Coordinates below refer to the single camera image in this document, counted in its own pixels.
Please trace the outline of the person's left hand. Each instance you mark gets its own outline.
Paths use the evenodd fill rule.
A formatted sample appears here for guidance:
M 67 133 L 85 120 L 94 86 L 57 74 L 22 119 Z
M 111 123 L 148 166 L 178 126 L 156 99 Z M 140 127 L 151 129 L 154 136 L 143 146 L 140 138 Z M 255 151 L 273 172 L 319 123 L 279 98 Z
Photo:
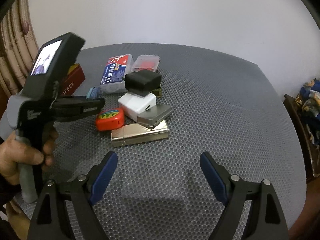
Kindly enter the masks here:
M 15 139 L 15 132 L 1 144 L 1 175 L 11 184 L 20 183 L 18 164 L 41 165 L 43 170 L 53 165 L 53 152 L 59 134 L 53 128 L 42 150 L 37 150 Z

